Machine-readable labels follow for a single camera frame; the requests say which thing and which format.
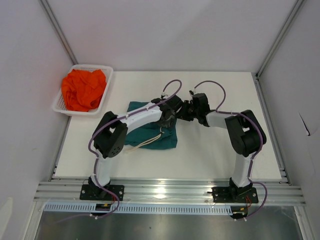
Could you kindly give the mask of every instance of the white wall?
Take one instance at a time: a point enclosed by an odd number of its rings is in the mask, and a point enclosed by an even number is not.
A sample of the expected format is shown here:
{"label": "white wall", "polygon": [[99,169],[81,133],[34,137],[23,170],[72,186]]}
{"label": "white wall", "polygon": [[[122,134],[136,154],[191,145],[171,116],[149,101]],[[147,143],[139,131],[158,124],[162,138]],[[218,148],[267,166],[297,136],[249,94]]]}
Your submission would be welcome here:
{"label": "white wall", "polygon": [[296,0],[49,0],[80,63],[257,72]]}
{"label": "white wall", "polygon": [[13,197],[3,239],[18,240],[66,124],[50,107],[72,64],[37,0],[0,2],[0,39],[0,206]]}
{"label": "white wall", "polygon": [[[320,237],[320,1],[308,0],[261,79],[285,166]],[[311,136],[306,135],[304,120]]]}

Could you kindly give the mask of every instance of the green cloth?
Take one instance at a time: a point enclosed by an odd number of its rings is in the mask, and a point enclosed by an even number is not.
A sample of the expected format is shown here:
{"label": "green cloth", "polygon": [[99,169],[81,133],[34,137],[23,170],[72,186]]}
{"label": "green cloth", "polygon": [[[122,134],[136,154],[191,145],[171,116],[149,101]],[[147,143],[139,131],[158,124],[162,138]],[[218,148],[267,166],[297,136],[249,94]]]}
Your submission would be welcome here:
{"label": "green cloth", "polygon": [[[128,112],[145,106],[148,102],[131,101]],[[174,149],[177,146],[178,138],[176,132],[176,122],[173,127],[162,127],[163,134],[156,141],[141,146],[142,149]],[[154,122],[145,124],[131,131],[125,138],[125,145],[137,146],[146,140],[154,138],[160,134],[160,126]]]}

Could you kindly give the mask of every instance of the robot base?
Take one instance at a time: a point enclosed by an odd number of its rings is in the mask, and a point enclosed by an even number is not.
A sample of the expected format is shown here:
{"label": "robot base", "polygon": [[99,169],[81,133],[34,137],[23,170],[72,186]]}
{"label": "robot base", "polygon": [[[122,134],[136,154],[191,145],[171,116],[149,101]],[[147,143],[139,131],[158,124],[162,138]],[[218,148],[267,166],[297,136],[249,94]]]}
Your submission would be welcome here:
{"label": "robot base", "polygon": [[[120,201],[123,201],[125,193],[124,185],[109,185],[108,190],[117,195]],[[105,194],[104,196],[101,196],[100,194],[98,195],[91,185],[84,184],[81,188],[80,200],[112,201],[113,198],[110,194]]]}

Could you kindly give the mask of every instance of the white string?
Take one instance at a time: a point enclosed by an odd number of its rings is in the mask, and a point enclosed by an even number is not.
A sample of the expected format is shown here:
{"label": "white string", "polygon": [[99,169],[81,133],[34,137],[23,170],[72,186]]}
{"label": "white string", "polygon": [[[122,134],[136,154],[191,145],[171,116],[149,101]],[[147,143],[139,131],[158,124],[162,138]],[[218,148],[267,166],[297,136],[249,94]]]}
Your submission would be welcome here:
{"label": "white string", "polygon": [[162,127],[160,127],[160,133],[159,133],[157,136],[155,136],[155,137],[153,137],[153,138],[150,138],[150,139],[148,139],[148,140],[140,143],[139,145],[137,145],[137,146],[135,146],[135,147],[133,147],[133,148],[131,148],[131,149],[129,149],[129,150],[126,150],[125,152],[126,152],[126,153],[129,153],[129,152],[132,152],[132,151],[134,151],[134,150],[136,150],[136,149],[138,149],[138,148],[140,148],[140,147],[142,147],[142,146],[151,144],[151,143],[157,141],[159,138],[161,138],[161,136],[162,136],[163,133],[164,133],[164,132],[162,131]]}

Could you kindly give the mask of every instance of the white table surface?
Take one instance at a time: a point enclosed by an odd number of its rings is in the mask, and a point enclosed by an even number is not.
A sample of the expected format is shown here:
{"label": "white table surface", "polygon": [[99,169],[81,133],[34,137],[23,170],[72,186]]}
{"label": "white table surface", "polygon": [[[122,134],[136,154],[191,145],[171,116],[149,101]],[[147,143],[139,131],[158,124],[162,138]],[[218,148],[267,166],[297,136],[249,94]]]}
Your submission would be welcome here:
{"label": "white table surface", "polygon": [[[88,151],[88,142],[102,115],[107,111],[125,113],[130,101],[148,102],[160,97],[165,84],[173,79],[182,81],[178,96],[189,100],[189,90],[204,80],[222,84],[226,100],[221,111],[241,112],[250,109],[263,128],[267,142],[255,158],[252,179],[279,181],[281,175],[272,147],[267,125],[258,100],[250,72],[174,72],[174,71],[118,71],[114,72],[102,113],[97,118],[73,116],[67,131],[59,158],[56,177],[88,177],[93,171],[95,156]],[[177,89],[171,84],[166,93]],[[204,83],[197,92],[206,93],[211,109],[215,109],[223,98],[222,90]],[[112,178],[169,178],[192,180],[217,180],[231,177],[236,153],[233,150],[228,131],[205,127],[195,119],[193,122],[177,120],[178,143],[169,150],[137,149],[122,152],[112,159]]]}

